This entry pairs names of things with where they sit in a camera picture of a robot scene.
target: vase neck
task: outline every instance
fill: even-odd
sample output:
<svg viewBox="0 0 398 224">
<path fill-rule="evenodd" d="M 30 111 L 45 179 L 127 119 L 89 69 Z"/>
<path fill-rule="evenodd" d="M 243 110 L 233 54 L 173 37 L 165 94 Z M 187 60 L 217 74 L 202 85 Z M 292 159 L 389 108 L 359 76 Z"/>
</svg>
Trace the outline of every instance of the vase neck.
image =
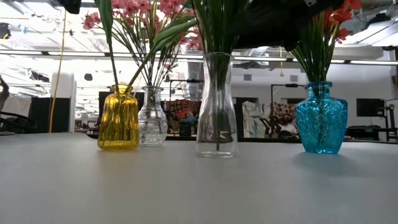
<svg viewBox="0 0 398 224">
<path fill-rule="evenodd" d="M 124 93 L 127 89 L 128 89 L 127 92 L 130 92 L 131 89 L 132 89 L 130 86 L 123 85 L 123 84 L 118 84 L 118 87 L 119 87 L 119 93 Z M 115 93 L 118 93 L 118 91 L 117 91 L 117 89 L 116 89 L 116 85 L 113 85 L 113 86 L 112 86 L 112 90 L 113 90 Z"/>
<path fill-rule="evenodd" d="M 161 87 L 145 86 L 142 88 L 145 91 L 144 106 L 160 106 L 160 92 Z"/>
<path fill-rule="evenodd" d="M 233 56 L 223 52 L 209 53 L 204 56 L 205 81 L 210 89 L 222 90 L 231 83 Z"/>
<path fill-rule="evenodd" d="M 330 88 L 332 86 L 331 82 L 313 82 L 309 83 L 305 88 L 309 98 L 328 98 L 330 97 Z"/>
</svg>

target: vase rim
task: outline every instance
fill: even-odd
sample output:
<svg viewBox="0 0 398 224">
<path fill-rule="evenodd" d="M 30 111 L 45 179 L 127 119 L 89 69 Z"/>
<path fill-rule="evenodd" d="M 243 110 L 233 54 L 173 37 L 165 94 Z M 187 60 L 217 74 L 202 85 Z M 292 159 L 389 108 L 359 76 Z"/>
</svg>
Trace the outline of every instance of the vase rim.
<svg viewBox="0 0 398 224">
<path fill-rule="evenodd" d="M 143 90 L 153 89 L 153 90 L 159 90 L 159 91 L 163 91 L 164 90 L 164 88 L 162 88 L 160 86 L 144 86 L 144 87 L 142 87 L 142 89 Z"/>
<path fill-rule="evenodd" d="M 210 53 L 205 54 L 205 57 L 214 56 L 214 55 L 219 55 L 219 56 L 224 55 L 224 56 L 229 56 L 231 58 L 234 58 L 233 55 L 226 53 L 226 52 L 210 52 Z"/>
<path fill-rule="evenodd" d="M 305 89 L 313 88 L 315 86 L 323 86 L 323 87 L 328 87 L 331 88 L 333 87 L 333 83 L 329 81 L 320 81 L 320 82 L 310 82 L 305 86 Z"/>
<path fill-rule="evenodd" d="M 120 90 L 126 90 L 127 88 L 130 88 L 130 90 L 132 90 L 132 86 L 129 87 L 126 84 L 118 84 L 118 87 L 119 87 L 119 91 Z M 112 85 L 112 90 L 116 92 L 116 84 Z"/>
</svg>

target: table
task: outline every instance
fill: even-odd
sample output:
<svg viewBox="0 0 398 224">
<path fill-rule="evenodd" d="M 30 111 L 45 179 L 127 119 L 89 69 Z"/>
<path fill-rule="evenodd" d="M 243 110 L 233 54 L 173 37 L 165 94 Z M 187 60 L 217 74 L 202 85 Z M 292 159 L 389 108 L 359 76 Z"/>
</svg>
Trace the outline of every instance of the table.
<svg viewBox="0 0 398 224">
<path fill-rule="evenodd" d="M 82 134 L 0 137 L 0 223 L 398 222 L 398 147 L 239 143 L 234 159 L 195 142 L 111 153 Z"/>
</svg>

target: vase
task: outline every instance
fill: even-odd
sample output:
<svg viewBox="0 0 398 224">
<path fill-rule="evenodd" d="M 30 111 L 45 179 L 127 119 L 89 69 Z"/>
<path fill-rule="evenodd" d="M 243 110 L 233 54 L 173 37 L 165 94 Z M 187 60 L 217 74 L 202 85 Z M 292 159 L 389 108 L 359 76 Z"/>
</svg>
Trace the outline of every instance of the vase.
<svg viewBox="0 0 398 224">
<path fill-rule="evenodd" d="M 331 82 L 313 82 L 296 106 L 298 133 L 306 152 L 337 154 L 347 126 L 347 101 L 330 97 Z"/>
<path fill-rule="evenodd" d="M 205 87 L 197 131 L 197 155 L 235 157 L 238 153 L 236 117 L 231 96 L 230 54 L 215 52 L 204 56 Z"/>
<path fill-rule="evenodd" d="M 138 103 L 125 93 L 127 85 L 113 85 L 113 94 L 105 99 L 104 113 L 98 133 L 98 146 L 105 151 L 134 151 L 138 140 Z"/>
<path fill-rule="evenodd" d="M 144 106 L 138 113 L 140 146 L 159 147 L 167 137 L 167 118 L 160 105 L 163 88 L 145 86 Z"/>
</svg>

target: monitor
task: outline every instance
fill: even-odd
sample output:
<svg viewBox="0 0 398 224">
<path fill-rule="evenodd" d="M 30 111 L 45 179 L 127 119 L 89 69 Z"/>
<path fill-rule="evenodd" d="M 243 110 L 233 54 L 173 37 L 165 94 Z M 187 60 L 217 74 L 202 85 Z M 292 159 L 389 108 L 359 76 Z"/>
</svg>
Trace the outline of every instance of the monitor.
<svg viewBox="0 0 398 224">
<path fill-rule="evenodd" d="M 359 117 L 384 117 L 383 99 L 356 99 L 356 115 Z"/>
</svg>

